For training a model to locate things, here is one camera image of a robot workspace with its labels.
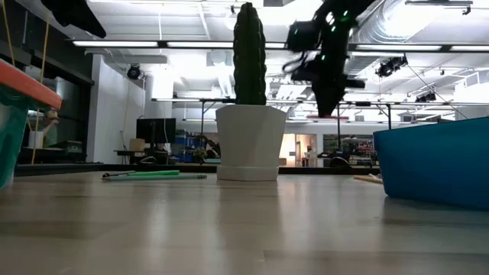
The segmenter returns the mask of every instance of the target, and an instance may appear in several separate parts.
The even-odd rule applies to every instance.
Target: box
[[[142,152],[144,151],[145,147],[145,141],[142,138],[132,138],[129,141],[129,150],[130,151],[136,151],[136,152]]]

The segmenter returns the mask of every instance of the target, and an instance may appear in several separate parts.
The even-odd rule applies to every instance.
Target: rope
[[[15,66],[14,49],[12,48],[12,41],[10,39],[10,30],[8,27],[7,8],[5,7],[5,0],[2,0],[2,7],[3,7],[3,19],[5,21],[5,28],[7,29],[8,50],[10,50],[10,58],[12,59],[12,65]]]
[[[46,34],[44,35],[44,52],[43,52],[43,59],[42,59],[42,64],[40,67],[40,84],[43,84],[44,82],[44,68],[46,65],[46,51],[47,51],[47,37],[49,36],[49,12],[46,13],[47,19],[46,19]],[[36,131],[34,132],[34,149],[32,150],[32,159],[31,159],[31,164],[34,164],[34,159],[36,158],[36,140],[37,140],[37,130],[39,129],[39,108],[37,109],[37,114],[36,114]]]

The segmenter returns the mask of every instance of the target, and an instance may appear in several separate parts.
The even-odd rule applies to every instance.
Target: white planter
[[[215,114],[221,147],[217,178],[277,180],[287,114],[259,105],[227,105]]]

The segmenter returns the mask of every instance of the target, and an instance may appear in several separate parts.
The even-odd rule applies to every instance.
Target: computer monitor
[[[175,132],[175,118],[142,118],[137,120],[136,138],[144,139],[149,144],[175,143]]]

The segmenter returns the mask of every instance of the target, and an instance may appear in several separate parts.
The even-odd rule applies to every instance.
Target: orange tray
[[[59,95],[6,62],[0,62],[0,85],[8,86],[52,108],[61,108],[63,99]]]

